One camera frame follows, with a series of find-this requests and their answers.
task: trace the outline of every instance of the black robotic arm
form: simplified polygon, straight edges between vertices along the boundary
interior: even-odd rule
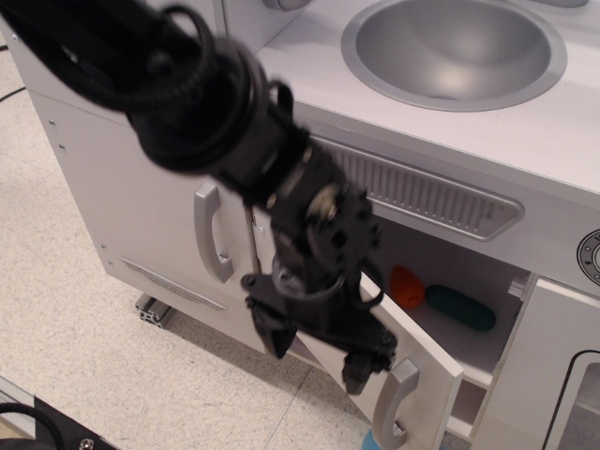
[[[61,81],[127,114],[144,153],[189,175],[209,174],[269,214],[273,275],[242,284],[265,347],[277,357],[298,330],[348,352],[343,378],[359,394],[389,369],[396,338],[369,310],[362,272],[380,230],[366,194],[293,123],[293,97],[267,82],[243,46],[213,37],[195,11],[133,0],[0,0],[0,13]],[[175,14],[197,30],[188,36]],[[271,94],[277,100],[271,101]]]

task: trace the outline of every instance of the sink basin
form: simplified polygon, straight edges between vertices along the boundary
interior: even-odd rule
[[[506,0],[385,0],[351,20],[341,50],[354,75],[382,94],[457,112],[535,98],[567,60],[553,26]]]

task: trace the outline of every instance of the black cord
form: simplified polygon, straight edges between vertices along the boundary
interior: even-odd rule
[[[33,406],[23,405],[21,403],[0,403],[0,414],[4,413],[18,413],[33,417],[50,431],[54,443],[56,444],[56,450],[65,450],[65,442],[63,441],[63,435],[60,433],[60,429],[58,429],[54,421],[45,412],[42,412]]]
[[[24,87],[20,87],[19,89],[12,91],[10,94],[6,94],[5,96],[0,97],[0,103],[2,103],[7,98],[14,96],[15,94],[19,94],[21,91],[24,91],[24,90],[25,90]]]

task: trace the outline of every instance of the toy kitchen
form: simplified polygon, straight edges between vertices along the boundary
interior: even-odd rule
[[[396,362],[352,400],[382,447],[598,448],[600,1],[185,3],[292,88],[295,121],[367,191],[390,284],[401,266],[493,313],[482,330],[429,301],[373,309]],[[153,165],[124,115],[9,46],[106,272],[264,352],[240,280],[271,270],[267,216]],[[343,387],[342,351],[299,334],[292,353]]]

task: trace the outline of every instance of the floor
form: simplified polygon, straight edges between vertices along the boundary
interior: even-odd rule
[[[0,52],[0,97],[22,85]],[[123,449],[361,447],[328,375],[182,314],[159,330],[139,294],[104,274],[27,92],[0,103],[0,375]]]

